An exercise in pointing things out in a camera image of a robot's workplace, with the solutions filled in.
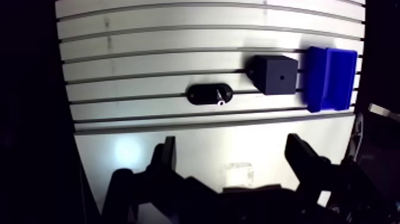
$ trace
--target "black box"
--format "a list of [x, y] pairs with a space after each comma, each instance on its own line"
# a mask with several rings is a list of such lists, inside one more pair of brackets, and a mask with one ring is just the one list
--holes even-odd
[[247, 76], [265, 95], [296, 93], [298, 62], [282, 55], [256, 55], [246, 67]]

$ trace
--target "horizontal groove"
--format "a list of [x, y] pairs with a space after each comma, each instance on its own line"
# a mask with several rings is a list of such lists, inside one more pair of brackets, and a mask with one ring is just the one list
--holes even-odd
[[104, 118], [104, 119], [74, 120], [74, 123], [75, 124], [83, 124], [83, 123], [99, 123], [99, 122], [126, 122], [126, 121], [132, 121], [132, 120], [170, 119], [170, 118], [181, 118], [181, 117], [205, 117], [205, 116], [231, 115], [231, 114], [293, 111], [293, 110], [304, 110], [304, 109], [307, 109], [307, 108], [306, 107], [289, 107], [289, 108], [241, 110], [241, 111], [214, 111], [214, 112], [207, 112], [207, 113], [166, 114], [166, 115], [153, 115], [153, 116], [140, 116], [140, 117], [114, 117], [114, 118]]
[[105, 128], [105, 129], [87, 129], [79, 130], [75, 135], [99, 135], [99, 134], [110, 134], [110, 133], [135, 133], [135, 132], [158, 132], [165, 130], [182, 130], [182, 129], [202, 129], [211, 127], [229, 127], [229, 126], [244, 126], [244, 125], [265, 125], [272, 123], [284, 123], [284, 122], [298, 122], [305, 120], [315, 119], [330, 119], [336, 117], [348, 117], [353, 116], [353, 112], [348, 113], [337, 113], [337, 114], [321, 114], [311, 116], [298, 116], [298, 117], [281, 117], [275, 119], [256, 119], [256, 120], [245, 120], [245, 121], [233, 121], [233, 122], [212, 122], [212, 123], [195, 123], [188, 125], [158, 125], [158, 126], [136, 126], [136, 127], [120, 127], [120, 128]]
[[[303, 89], [296, 89], [296, 92], [303, 92]], [[234, 91], [234, 95], [239, 94], [260, 94], [260, 91]], [[95, 104], [99, 102], [114, 102], [114, 101], [130, 101], [130, 100], [141, 100], [141, 99], [163, 99], [163, 98], [178, 98], [186, 97], [186, 93], [178, 94], [158, 94], [158, 95], [141, 95], [135, 97], [113, 97], [113, 98], [100, 98], [100, 99], [85, 99], [78, 101], [70, 101], [71, 105], [78, 104]]]
[[126, 30], [116, 30], [109, 32], [101, 32], [101, 33], [93, 33], [89, 35], [81, 35], [75, 36], [73, 38], [65, 38], [62, 39], [61, 42], [71, 42], [71, 41], [80, 41], [84, 39], [90, 38], [100, 38], [103, 36], [113, 36], [113, 35], [122, 35], [129, 33], [143, 33], [143, 32], [156, 32], [156, 31], [167, 31], [167, 30], [232, 30], [232, 29], [243, 29], [243, 30], [272, 30], [272, 31], [283, 31], [283, 32], [293, 32], [293, 33], [304, 33], [304, 34], [312, 34], [312, 35], [320, 35], [320, 36], [331, 36], [334, 38], [344, 38], [360, 41], [362, 38], [356, 36], [342, 35], [338, 33], [330, 33], [330, 32], [322, 32], [315, 30], [306, 30], [306, 29], [294, 29], [294, 28], [286, 28], [286, 27], [276, 27], [276, 26], [249, 26], [249, 25], [181, 25], [181, 26], [157, 26], [157, 27], [145, 27], [138, 29], [126, 29]]
[[353, 0], [338, 0], [338, 1], [347, 2], [347, 3], [353, 4], [353, 5], [357, 5], [357, 6], [360, 6], [360, 7], [365, 7], [364, 4], [359, 3], [359, 2], [355, 2]]
[[139, 79], [145, 77], [160, 77], [160, 76], [187, 76], [195, 74], [223, 74], [223, 73], [244, 73], [244, 69], [240, 70], [196, 70], [196, 71], [169, 71], [169, 72], [157, 72], [157, 73], [143, 73], [143, 74], [128, 74], [125, 76], [112, 76], [112, 77], [97, 77], [92, 79], [80, 79], [66, 81], [67, 85], [90, 83], [90, 82], [104, 82], [113, 80], [123, 79]]
[[84, 61], [94, 61], [94, 60], [109, 59], [109, 58], [131, 57], [131, 56], [152, 55], [152, 54], [175, 54], [175, 53], [188, 53], [188, 52], [238, 52], [238, 51], [304, 53], [306, 50], [285, 49], [285, 48], [178, 48], [178, 49], [163, 49], [163, 50], [152, 50], [152, 51], [124, 52], [116, 54], [74, 58], [74, 59], [64, 60], [64, 63], [71, 64]]
[[129, 101], [129, 100], [140, 100], [140, 99], [161, 99], [161, 98], [177, 98], [184, 97], [185, 94], [159, 94], [159, 95], [143, 95], [135, 97], [113, 97], [103, 99], [85, 99], [79, 101], [70, 101], [71, 105], [77, 104], [95, 104], [98, 102], [114, 102], [114, 101]]
[[360, 23], [361, 20], [357, 20], [354, 18], [345, 17], [342, 15], [335, 15], [331, 13], [323, 13], [314, 10], [305, 10], [301, 8], [292, 8], [292, 7], [283, 7], [283, 6], [276, 6], [276, 5], [260, 5], [260, 4], [246, 4], [246, 3], [235, 3], [235, 2], [175, 2], [175, 3], [162, 3], [162, 4], [149, 4], [149, 5], [134, 5], [128, 7], [118, 7], [118, 8], [110, 8], [105, 10], [96, 10], [91, 11], [88, 13], [80, 13], [75, 15], [70, 15], [66, 17], [60, 18], [60, 21], [68, 21], [77, 18], [83, 18], [93, 15], [101, 15], [106, 13], [119, 13], [123, 11], [133, 11], [133, 10], [146, 10], [151, 8], [169, 8], [169, 7], [236, 7], [236, 8], [260, 8], [260, 9], [267, 9], [267, 10], [280, 10], [280, 11], [292, 11], [296, 13], [307, 13], [307, 14], [314, 14], [314, 15], [321, 15], [325, 17], [337, 18], [341, 20], [351, 21], [354, 23]]

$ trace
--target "slatwall panel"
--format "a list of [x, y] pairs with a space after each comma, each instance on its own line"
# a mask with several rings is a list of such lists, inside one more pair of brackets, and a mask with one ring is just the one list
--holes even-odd
[[[364, 0], [57, 1], [62, 69], [76, 140], [99, 208], [112, 171], [143, 170], [154, 146], [167, 135], [177, 136], [178, 172], [216, 191], [233, 182], [247, 184], [235, 171], [224, 170], [230, 163], [252, 166], [255, 179], [250, 187], [282, 183], [294, 189], [298, 182], [283, 158], [286, 135], [292, 132], [340, 162], [354, 107], [307, 111], [302, 99], [304, 55], [310, 46], [357, 51], [351, 98], [355, 103], [362, 76], [363, 4]], [[243, 73], [256, 54], [298, 60], [296, 94], [259, 93]], [[234, 91], [224, 106], [194, 106], [185, 97], [190, 85], [221, 82]], [[253, 151], [232, 154], [243, 148]], [[284, 170], [286, 175], [271, 170]]]

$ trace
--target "black oval mount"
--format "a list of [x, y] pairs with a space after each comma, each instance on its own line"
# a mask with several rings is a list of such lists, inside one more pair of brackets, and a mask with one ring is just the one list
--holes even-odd
[[225, 83], [196, 84], [186, 91], [187, 99], [194, 105], [224, 105], [232, 96], [232, 88]]

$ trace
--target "blue bin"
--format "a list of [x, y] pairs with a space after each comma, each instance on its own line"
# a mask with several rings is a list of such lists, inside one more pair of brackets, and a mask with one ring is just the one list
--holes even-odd
[[347, 110], [353, 91], [357, 52], [310, 47], [306, 54], [308, 111]]

